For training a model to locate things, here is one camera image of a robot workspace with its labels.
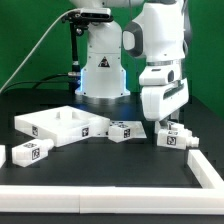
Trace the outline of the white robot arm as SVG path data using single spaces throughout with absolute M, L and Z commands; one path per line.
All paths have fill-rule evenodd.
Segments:
M 134 0 L 141 13 L 125 28 L 115 22 L 89 28 L 87 64 L 81 91 L 93 98 L 117 98 L 125 88 L 120 55 L 125 50 L 144 58 L 139 76 L 146 120 L 160 122 L 188 101 L 187 80 L 182 77 L 184 53 L 184 0 Z

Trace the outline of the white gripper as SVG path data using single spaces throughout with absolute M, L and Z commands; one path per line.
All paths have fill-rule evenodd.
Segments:
M 163 119 L 169 115 L 171 121 L 180 121 L 178 109 L 189 99 L 188 82 L 182 77 L 180 60 L 148 62 L 139 76 L 139 84 L 143 114 L 147 120 L 156 121 L 155 134 L 167 128 Z

